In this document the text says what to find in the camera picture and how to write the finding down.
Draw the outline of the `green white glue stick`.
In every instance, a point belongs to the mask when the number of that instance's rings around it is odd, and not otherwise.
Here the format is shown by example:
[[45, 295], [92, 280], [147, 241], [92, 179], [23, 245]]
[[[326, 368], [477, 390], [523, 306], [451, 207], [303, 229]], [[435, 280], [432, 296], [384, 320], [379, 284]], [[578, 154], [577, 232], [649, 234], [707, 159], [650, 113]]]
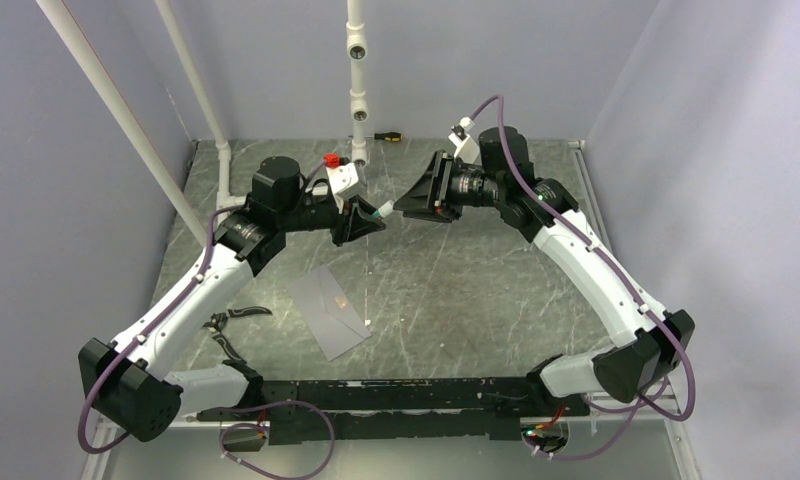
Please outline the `green white glue stick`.
[[391, 215], [394, 212], [394, 202], [389, 200], [376, 208], [370, 216], [372, 218], [381, 219]]

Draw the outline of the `grey envelope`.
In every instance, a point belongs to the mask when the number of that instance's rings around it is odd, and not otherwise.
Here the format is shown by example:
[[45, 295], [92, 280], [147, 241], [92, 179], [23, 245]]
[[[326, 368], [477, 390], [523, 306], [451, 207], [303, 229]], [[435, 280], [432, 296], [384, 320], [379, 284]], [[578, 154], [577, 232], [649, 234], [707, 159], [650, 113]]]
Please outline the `grey envelope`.
[[328, 267], [310, 271], [290, 283], [287, 291], [327, 361], [371, 337], [365, 321]]

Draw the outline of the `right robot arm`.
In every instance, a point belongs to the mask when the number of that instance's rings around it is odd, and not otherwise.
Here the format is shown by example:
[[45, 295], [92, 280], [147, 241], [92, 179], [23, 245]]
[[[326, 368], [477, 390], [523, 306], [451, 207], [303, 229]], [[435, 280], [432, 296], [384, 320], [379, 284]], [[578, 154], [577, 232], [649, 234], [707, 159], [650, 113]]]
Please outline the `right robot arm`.
[[550, 415], [567, 396], [605, 392], [630, 403], [681, 364], [695, 329], [637, 285], [593, 231], [575, 197], [538, 178], [525, 137], [508, 126], [483, 131], [481, 161], [436, 151], [417, 182], [395, 202], [406, 218], [451, 223], [465, 207], [495, 209], [505, 224], [551, 258], [598, 314], [612, 347], [554, 356], [527, 388], [533, 411]]

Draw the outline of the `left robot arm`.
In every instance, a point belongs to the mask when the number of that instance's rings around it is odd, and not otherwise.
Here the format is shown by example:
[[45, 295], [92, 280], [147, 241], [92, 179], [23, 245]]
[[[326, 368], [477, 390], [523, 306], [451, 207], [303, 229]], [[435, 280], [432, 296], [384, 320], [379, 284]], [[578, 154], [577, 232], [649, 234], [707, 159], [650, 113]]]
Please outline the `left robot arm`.
[[385, 229], [393, 204], [364, 199], [358, 163], [328, 155], [319, 167], [326, 178], [303, 175], [290, 157], [263, 160], [244, 202], [220, 209], [222, 221], [210, 220], [205, 247], [174, 286], [111, 341], [93, 338], [81, 348], [77, 435], [86, 452], [105, 450], [86, 436], [93, 411], [141, 442], [179, 416], [221, 409], [248, 420], [261, 411], [263, 378], [245, 362], [194, 372], [173, 366], [195, 333], [285, 248], [287, 234], [326, 230], [342, 246]]

